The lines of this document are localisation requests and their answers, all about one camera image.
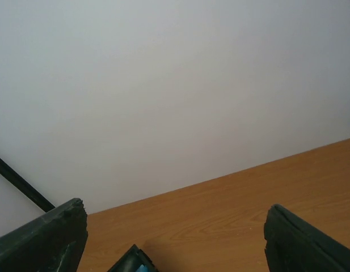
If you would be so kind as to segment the black bin with blue cards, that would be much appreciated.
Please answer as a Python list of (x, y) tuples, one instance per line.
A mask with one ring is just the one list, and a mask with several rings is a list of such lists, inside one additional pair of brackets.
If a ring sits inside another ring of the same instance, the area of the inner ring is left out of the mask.
[(133, 244), (108, 272), (159, 272), (159, 270), (147, 254)]

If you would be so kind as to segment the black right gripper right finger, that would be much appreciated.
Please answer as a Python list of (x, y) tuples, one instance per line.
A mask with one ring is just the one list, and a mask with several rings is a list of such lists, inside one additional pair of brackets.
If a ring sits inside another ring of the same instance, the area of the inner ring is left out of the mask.
[(279, 204), (264, 224), (270, 271), (350, 271), (350, 249)]

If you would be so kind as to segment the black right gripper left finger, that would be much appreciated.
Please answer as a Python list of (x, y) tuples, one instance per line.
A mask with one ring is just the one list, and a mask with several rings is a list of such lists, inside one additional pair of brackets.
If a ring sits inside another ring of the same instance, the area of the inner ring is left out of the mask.
[(0, 271), (77, 271), (86, 241), (87, 214), (73, 198), (0, 237)]

